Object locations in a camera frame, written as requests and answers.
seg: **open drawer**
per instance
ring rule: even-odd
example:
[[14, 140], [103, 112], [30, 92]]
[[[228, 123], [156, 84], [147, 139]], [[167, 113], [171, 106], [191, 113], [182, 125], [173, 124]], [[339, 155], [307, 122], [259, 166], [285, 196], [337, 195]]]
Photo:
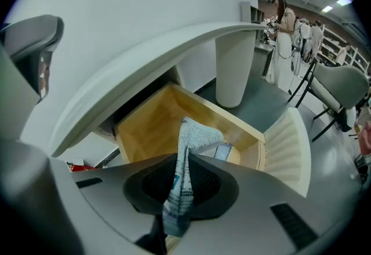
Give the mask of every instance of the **open drawer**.
[[224, 109], [177, 86], [166, 85], [127, 115], [115, 127], [125, 162], [177, 152], [181, 120], [193, 120], [218, 129], [233, 146], [227, 161], [263, 170], [264, 135]]

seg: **gray floor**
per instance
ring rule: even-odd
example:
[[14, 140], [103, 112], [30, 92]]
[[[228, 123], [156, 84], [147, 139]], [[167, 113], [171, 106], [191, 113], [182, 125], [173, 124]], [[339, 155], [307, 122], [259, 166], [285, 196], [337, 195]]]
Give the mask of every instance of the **gray floor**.
[[[215, 83], [202, 89], [199, 95], [216, 103]], [[289, 106], [294, 107], [294, 103], [287, 103], [288, 98], [289, 94], [282, 89], [260, 78], [250, 77], [241, 104], [227, 111], [264, 132]], [[326, 126], [326, 115], [324, 119], [313, 122], [315, 114], [304, 104], [299, 107], [299, 111], [310, 139]], [[329, 227], [339, 218], [351, 214], [361, 188], [348, 138], [347, 134], [332, 127], [316, 142], [311, 143], [311, 182], [307, 199], [322, 209], [329, 221], [326, 222]]]

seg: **woman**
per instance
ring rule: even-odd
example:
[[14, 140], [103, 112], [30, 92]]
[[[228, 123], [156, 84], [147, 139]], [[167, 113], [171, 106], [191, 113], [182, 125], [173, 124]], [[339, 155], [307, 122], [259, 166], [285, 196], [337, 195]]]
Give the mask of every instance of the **woman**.
[[277, 36], [276, 48], [271, 62], [270, 83], [279, 85], [280, 69], [291, 66], [291, 35], [294, 34], [295, 14], [288, 7], [286, 0], [270, 0], [277, 7], [277, 30], [271, 38]]

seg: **ceiling light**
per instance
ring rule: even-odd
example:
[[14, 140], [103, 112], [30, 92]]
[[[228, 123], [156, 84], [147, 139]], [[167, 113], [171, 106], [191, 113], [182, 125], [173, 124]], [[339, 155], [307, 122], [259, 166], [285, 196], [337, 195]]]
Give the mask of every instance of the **ceiling light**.
[[324, 8], [322, 11], [324, 13], [327, 13], [328, 11], [332, 10], [332, 7], [331, 6], [327, 6], [326, 8]]
[[352, 0], [338, 0], [337, 3], [339, 5], [342, 5], [342, 6], [345, 6], [345, 5], [348, 5], [349, 3], [351, 3]]

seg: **white wall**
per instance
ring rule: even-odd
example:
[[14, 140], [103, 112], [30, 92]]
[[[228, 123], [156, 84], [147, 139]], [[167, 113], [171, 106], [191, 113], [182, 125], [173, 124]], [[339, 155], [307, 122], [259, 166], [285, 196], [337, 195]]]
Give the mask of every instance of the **white wall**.
[[[17, 0], [8, 22], [48, 13], [62, 17], [65, 23], [63, 39], [53, 55], [50, 93], [32, 113], [22, 139], [46, 148], [67, 102], [118, 52], [186, 25], [239, 21], [240, 1], [251, 1], [257, 6], [257, 0]], [[194, 91], [215, 77], [214, 61], [212, 42], [180, 63], [189, 90]], [[102, 153], [97, 147], [106, 144], [103, 139], [87, 139], [79, 144], [79, 151], [86, 150], [85, 155], [97, 150]]]

